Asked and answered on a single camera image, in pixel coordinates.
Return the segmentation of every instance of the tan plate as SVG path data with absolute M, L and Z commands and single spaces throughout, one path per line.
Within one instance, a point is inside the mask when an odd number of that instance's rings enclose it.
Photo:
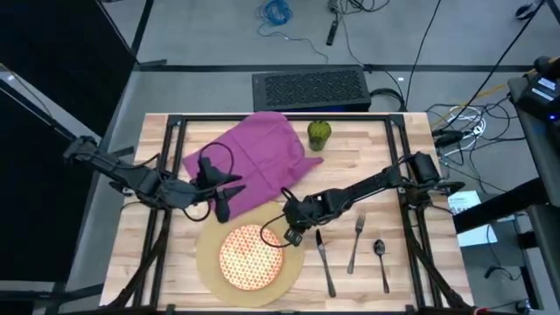
M 269 202 L 225 224 L 220 224 L 213 214 L 208 216 L 198 239 L 196 263 L 200 280 L 216 297 L 235 306 L 259 307 L 280 298 L 298 280 L 304 266 L 303 243 L 297 248 L 289 246 L 282 249 L 282 264 L 276 277 L 258 290 L 242 290 L 235 287 L 221 271 L 221 248 L 233 231 L 250 225 L 261 227 L 280 214 L 282 207 Z M 283 235 L 287 228 L 288 223 L 284 218 L 267 226 L 281 243 L 285 242 Z

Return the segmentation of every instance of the gray floor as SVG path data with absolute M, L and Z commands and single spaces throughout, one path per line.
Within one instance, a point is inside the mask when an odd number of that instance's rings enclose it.
M 352 64 L 342 30 L 332 47 L 324 45 L 333 16 L 324 8 L 326 1 L 288 0 L 293 19 L 279 29 L 292 37 L 306 37 L 323 53 L 329 63 Z M 263 38 L 256 34 L 260 25 L 254 17 L 260 0 L 157 0 L 138 54 L 140 61 L 168 59 L 173 65 L 242 65 L 242 64 L 320 64 L 324 60 L 302 42 L 289 42 L 281 37 Z M 436 0 L 393 0 L 387 8 L 372 14 L 356 14 L 346 18 L 355 55 L 362 62 L 377 64 L 412 64 L 424 29 Z M 420 64 L 492 65 L 519 31 L 522 24 L 513 18 L 524 0 L 444 0 L 426 39 Z M 144 1 L 124 0 L 107 3 L 105 7 L 119 31 L 130 43 L 144 7 Z M 560 51 L 560 25 L 548 8 L 538 14 L 532 25 L 506 57 L 504 64 L 530 64 L 540 55 L 556 55 Z M 137 144 L 145 113 L 156 112 L 250 112 L 252 73 L 133 73 L 118 116 L 110 147 L 122 148 Z M 406 89 L 409 73 L 392 73 L 402 78 Z M 486 73 L 415 73 L 410 90 L 409 110 L 425 111 L 435 103 L 467 101 Z M 497 73 L 488 87 L 504 83 L 521 73 Z M 385 73 L 367 74 L 370 89 L 394 88 Z M 477 103 L 495 102 L 505 95 L 502 90 Z M 508 112 L 515 114 L 508 103 Z M 395 111 L 393 100 L 376 98 L 371 111 Z M 435 109 L 443 114 L 446 109 Z M 430 119 L 437 118 L 430 114 Z M 504 121 L 488 120 L 485 136 L 491 137 L 505 128 Z M 512 121 L 504 137 L 522 137 L 517 121 Z M 484 180 L 510 189 L 536 176 L 529 149 L 523 142 L 499 143 L 474 154 Z M 468 166 L 460 168 L 472 174 Z M 467 183 L 466 189 L 477 189 L 470 178 L 450 173 L 451 179 Z M 497 193 L 488 188 L 490 193 Z M 102 282 L 109 262 L 116 233 L 117 209 L 122 198 L 110 191 L 107 181 L 98 185 L 98 193 L 90 211 L 84 237 L 76 256 L 69 289 Z M 530 253 L 534 273 L 544 280 L 541 293 L 547 295 L 546 311 L 558 313 L 550 300 L 544 267 L 539 253 Z M 486 266 L 467 265 L 467 273 L 478 305 L 493 306 L 526 297 L 521 280 L 510 283 L 498 275 L 486 280 Z M 93 307 L 92 298 L 65 306 L 65 310 Z M 512 306 L 501 310 L 513 310 Z

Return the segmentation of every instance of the white paper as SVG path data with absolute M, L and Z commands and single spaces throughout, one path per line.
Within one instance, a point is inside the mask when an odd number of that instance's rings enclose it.
M 463 211 L 480 204 L 479 195 L 475 191 L 468 192 L 455 192 L 447 199 L 449 208 L 453 215 L 460 214 Z M 494 243 L 497 242 L 496 234 L 492 227 L 487 231 L 488 225 L 474 228 L 470 231 L 463 232 L 457 235 L 458 245 L 460 247 L 487 244 L 488 240 Z

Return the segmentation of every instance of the table frame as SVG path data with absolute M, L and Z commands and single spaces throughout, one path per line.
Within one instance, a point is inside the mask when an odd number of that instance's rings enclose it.
M 399 133 L 402 154 L 410 154 L 410 144 L 406 132 L 406 126 L 404 122 L 403 115 L 400 114 L 387 114 L 387 115 L 376 115 L 376 114 L 365 114 L 365 115 L 345 115 L 345 114 L 285 114 L 290 121 L 312 121 L 312 120 L 334 120 L 334 121 L 368 121 L 384 123 L 385 131 L 387 134 L 389 154 L 393 163 L 398 160 L 398 152 L 396 147 L 396 137 L 393 128 L 396 128 Z M 171 171 L 166 170 L 166 163 L 159 164 L 158 167 L 162 172 L 168 172 L 172 177 L 177 177 L 179 174 L 180 161 L 182 157 L 183 145 L 185 143 L 186 135 L 186 125 L 191 121 L 207 121 L 207 122 L 219 122 L 219 121 L 241 121 L 247 114 L 232 114 L 232 115 L 169 115 L 164 133 L 164 143 L 161 152 L 161 158 L 167 161 L 169 153 L 171 150 L 172 134 L 175 129 L 178 129 L 177 143 L 175 146 L 175 154 L 173 160 L 171 161 Z M 403 189 L 397 189 L 397 198 L 399 199 L 399 207 L 401 210 L 402 217 L 402 227 L 404 229 L 404 236 L 407 245 L 410 274 L 412 277 L 412 286 L 414 289 L 416 307 L 422 309 L 426 307 L 426 302 L 424 299 L 424 293 L 422 288 L 422 280 L 420 277 L 420 269 L 418 267 L 418 256 L 414 252 L 414 242 L 416 241 L 415 235 L 412 231 L 412 225 L 409 217 L 409 203 L 406 192 Z M 118 295 L 116 300 L 109 304 L 109 308 L 112 306 L 114 308 L 124 307 L 132 294 L 134 293 L 134 298 L 132 301 L 133 308 L 141 307 L 141 303 L 144 297 L 144 280 L 147 274 L 147 270 L 150 268 L 152 263 L 156 261 L 155 272 L 153 275 L 153 283 L 150 291 L 150 302 L 146 305 L 149 308 L 156 309 L 158 306 L 159 293 L 161 289 L 161 282 L 163 277 L 163 271 L 165 266 L 165 251 L 167 249 L 167 240 L 169 239 L 170 226 L 172 222 L 172 212 L 164 211 L 164 218 L 162 226 L 159 232 L 157 240 L 152 244 L 154 233 L 156 231 L 156 221 L 158 219 L 158 211 L 150 211 L 150 216 L 148 219 L 148 225 L 146 229 L 146 235 L 144 238 L 143 251 L 142 251 L 142 261 L 138 270 L 135 272 L 133 277 L 130 279 L 127 286 Z M 431 253 L 430 238 L 428 236 L 428 230 L 426 227 L 426 221 L 424 218 L 424 212 L 421 209 L 416 209 L 416 216 L 418 222 L 418 232 L 420 236 L 420 243 L 422 244 L 423 252 L 426 254 L 427 259 L 433 264 L 433 256 Z M 431 276 L 428 277 L 430 282 L 430 291 L 433 298 L 434 307 L 441 308 L 443 306 L 441 295 L 438 286 L 435 284 Z M 204 313 L 215 313 L 215 311 L 197 311 Z M 224 311 L 227 313 L 235 313 L 235 311 Z M 187 314 L 189 311 L 172 311 L 173 314 Z M 405 314 L 406 312 L 394 312 L 394 311 L 373 311 L 368 313 L 378 313 L 378 314 Z

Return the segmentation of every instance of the white cable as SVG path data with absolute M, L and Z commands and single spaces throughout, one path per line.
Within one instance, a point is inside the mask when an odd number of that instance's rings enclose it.
M 473 108 L 473 107 L 467 107 L 465 109 L 467 110 L 471 110 L 473 112 L 476 113 L 476 115 L 460 115 L 459 117 L 457 117 L 457 119 L 455 119 L 455 115 L 453 114 L 453 110 L 458 108 L 459 106 L 450 108 L 450 116 L 447 118 L 447 122 L 453 121 L 453 120 L 460 120 L 460 121 L 469 121 L 471 123 L 477 123 L 476 126 L 474 126 L 474 128 L 472 128 L 472 132 L 470 132 L 469 134 L 463 136 L 462 140 L 465 140 L 469 137 L 474 137 L 474 139 L 466 146 L 461 147 L 460 149 L 456 149 L 456 150 L 451 150 L 447 153 L 444 154 L 444 157 L 449 157 L 452 154 L 467 150 L 469 148 L 471 148 L 472 146 L 474 146 L 474 144 L 476 144 L 477 139 L 479 137 L 481 137 L 484 134 L 484 131 L 486 131 L 487 129 L 487 121 L 486 119 L 482 118 L 482 112 L 480 110 L 478 110 L 477 108 Z

